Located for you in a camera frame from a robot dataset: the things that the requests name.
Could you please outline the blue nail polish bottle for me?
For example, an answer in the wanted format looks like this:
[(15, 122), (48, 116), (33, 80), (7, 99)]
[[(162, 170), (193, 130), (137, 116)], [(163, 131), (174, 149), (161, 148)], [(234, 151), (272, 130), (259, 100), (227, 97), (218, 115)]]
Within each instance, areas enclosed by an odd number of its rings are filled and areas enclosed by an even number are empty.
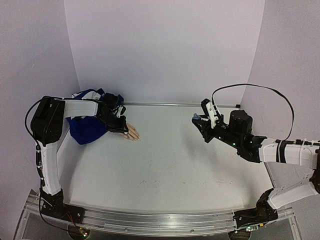
[(194, 113), (193, 114), (193, 117), (192, 117), (192, 120), (201, 120), (202, 118), (201, 118), (201, 116), (200, 115), (198, 115), (197, 113)]

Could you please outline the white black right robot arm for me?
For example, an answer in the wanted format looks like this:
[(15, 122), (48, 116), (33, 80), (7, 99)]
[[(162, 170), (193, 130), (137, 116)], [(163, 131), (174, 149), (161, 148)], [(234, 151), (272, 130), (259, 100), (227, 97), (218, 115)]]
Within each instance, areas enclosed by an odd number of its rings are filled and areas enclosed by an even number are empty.
[(244, 110), (233, 110), (229, 122), (212, 107), (203, 115), (194, 114), (192, 123), (209, 143), (217, 139), (234, 149), (242, 159), (251, 163), (278, 163), (307, 167), (313, 171), (298, 183), (267, 190), (257, 206), (266, 205), (276, 210), (284, 205), (319, 195), (320, 193), (320, 144), (307, 140), (279, 140), (252, 134), (253, 118)]

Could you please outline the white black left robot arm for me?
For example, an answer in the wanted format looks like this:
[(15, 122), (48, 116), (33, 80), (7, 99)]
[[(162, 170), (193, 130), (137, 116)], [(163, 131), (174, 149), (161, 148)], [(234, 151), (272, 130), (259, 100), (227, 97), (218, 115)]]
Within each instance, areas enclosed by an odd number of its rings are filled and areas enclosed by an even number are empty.
[(37, 109), (28, 132), (35, 141), (35, 162), (40, 187), (49, 196), (62, 190), (58, 177), (57, 152), (65, 119), (93, 117), (109, 132), (129, 132), (124, 115), (126, 108), (120, 97), (112, 94), (105, 94), (102, 99), (44, 96), (35, 106)]

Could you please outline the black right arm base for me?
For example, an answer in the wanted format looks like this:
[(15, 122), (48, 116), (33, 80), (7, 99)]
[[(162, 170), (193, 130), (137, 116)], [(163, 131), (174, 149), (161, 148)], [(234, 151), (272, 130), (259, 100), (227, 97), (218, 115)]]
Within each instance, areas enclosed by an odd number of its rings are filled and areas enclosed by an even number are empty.
[(255, 208), (238, 210), (234, 213), (233, 219), (238, 229), (249, 227), (251, 225), (266, 224), (278, 219), (278, 212), (268, 203), (269, 195), (274, 189), (265, 191), (258, 201)]

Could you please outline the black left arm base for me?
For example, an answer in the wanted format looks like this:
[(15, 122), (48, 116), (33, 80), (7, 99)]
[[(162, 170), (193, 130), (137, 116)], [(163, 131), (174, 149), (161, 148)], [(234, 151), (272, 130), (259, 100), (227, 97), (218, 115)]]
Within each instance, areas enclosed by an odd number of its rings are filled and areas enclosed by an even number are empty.
[(42, 203), (40, 203), (40, 213), (42, 215), (69, 221), (73, 224), (81, 224), (83, 222), (85, 209), (80, 206), (64, 203), (64, 192), (62, 188), (56, 194), (46, 193), (40, 188), (39, 197), (42, 200)]

